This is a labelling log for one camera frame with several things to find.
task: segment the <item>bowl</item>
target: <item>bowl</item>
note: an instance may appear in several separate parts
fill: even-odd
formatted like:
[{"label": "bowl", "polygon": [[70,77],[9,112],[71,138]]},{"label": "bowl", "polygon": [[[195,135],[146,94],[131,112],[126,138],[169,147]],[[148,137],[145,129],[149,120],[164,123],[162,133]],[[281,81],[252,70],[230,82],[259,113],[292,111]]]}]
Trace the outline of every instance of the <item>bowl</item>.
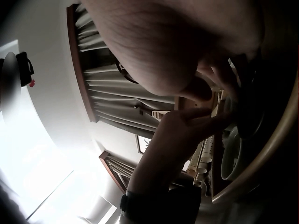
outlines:
[{"label": "bowl", "polygon": [[221,177],[224,180],[234,180],[245,169],[246,161],[244,158],[243,143],[235,126],[228,137],[226,147],[224,149]]}]

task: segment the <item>curtain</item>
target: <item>curtain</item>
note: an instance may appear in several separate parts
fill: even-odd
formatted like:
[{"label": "curtain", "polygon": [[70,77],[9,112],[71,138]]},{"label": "curtain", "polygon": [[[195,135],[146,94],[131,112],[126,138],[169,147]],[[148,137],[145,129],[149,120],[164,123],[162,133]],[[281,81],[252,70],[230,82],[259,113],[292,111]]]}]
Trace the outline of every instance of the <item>curtain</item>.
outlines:
[{"label": "curtain", "polygon": [[[85,8],[79,5],[76,13],[79,51],[88,53],[107,48]],[[102,122],[151,139],[159,124],[152,111],[173,110],[174,97],[156,96],[128,81],[115,63],[116,60],[110,59],[108,64],[106,61],[102,66],[83,71],[94,113]]]}]

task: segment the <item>white wall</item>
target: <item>white wall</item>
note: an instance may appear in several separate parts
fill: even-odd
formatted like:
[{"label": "white wall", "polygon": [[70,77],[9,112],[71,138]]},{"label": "white wall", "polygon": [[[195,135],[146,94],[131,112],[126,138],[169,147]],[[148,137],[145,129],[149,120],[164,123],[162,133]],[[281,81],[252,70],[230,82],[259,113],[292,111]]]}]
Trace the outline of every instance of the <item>white wall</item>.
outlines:
[{"label": "white wall", "polygon": [[76,79],[66,26],[66,7],[76,0],[21,2],[1,31],[0,46],[18,39],[20,52],[28,53],[35,72],[29,93],[55,144],[65,149],[88,144],[88,119],[71,82]]},{"label": "white wall", "polygon": [[[20,52],[28,53],[35,72],[35,86],[28,87],[29,94],[47,133],[74,169],[91,174],[90,185],[99,188],[99,194],[118,207],[122,192],[100,163],[101,150],[93,136],[101,134],[96,139],[104,141],[111,152],[114,148],[116,152],[133,150],[135,139],[106,124],[89,122],[69,50],[66,8],[72,3],[77,1],[22,1],[0,30],[0,46],[17,39]],[[135,149],[137,156],[132,160],[139,161]]]},{"label": "white wall", "polygon": [[135,135],[104,122],[90,123],[93,138],[111,154],[117,155],[132,164],[137,164],[142,157],[138,153]]}]

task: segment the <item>person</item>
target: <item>person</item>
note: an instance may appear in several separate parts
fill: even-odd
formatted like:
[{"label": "person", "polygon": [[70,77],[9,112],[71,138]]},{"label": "person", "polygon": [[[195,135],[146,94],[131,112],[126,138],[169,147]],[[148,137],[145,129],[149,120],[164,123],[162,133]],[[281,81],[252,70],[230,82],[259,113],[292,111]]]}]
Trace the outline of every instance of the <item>person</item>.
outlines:
[{"label": "person", "polygon": [[[195,75],[198,71],[238,101],[239,85],[228,59],[242,82],[247,63],[256,57],[264,35],[262,14],[252,0],[82,3],[130,76],[149,92],[161,96],[209,100],[211,89]],[[179,204],[175,198],[188,194],[167,195],[171,181],[197,145],[232,120],[231,114],[207,117],[210,113],[206,108],[193,108],[164,115],[122,199],[121,223],[163,223],[170,216],[175,217],[175,223],[194,223],[186,214],[179,217],[171,213],[171,209],[176,211],[172,205]],[[151,212],[143,212],[140,207]]]}]

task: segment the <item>picture frame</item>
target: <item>picture frame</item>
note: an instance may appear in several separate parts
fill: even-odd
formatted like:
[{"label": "picture frame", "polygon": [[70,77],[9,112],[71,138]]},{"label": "picture frame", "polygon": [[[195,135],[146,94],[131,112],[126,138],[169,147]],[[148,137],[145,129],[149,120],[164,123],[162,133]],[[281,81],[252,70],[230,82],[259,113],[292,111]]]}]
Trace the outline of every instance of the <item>picture frame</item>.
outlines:
[{"label": "picture frame", "polygon": [[139,135],[135,135],[135,137],[136,137],[138,153],[143,154],[145,152],[145,150],[147,149],[151,139],[144,138]]}]

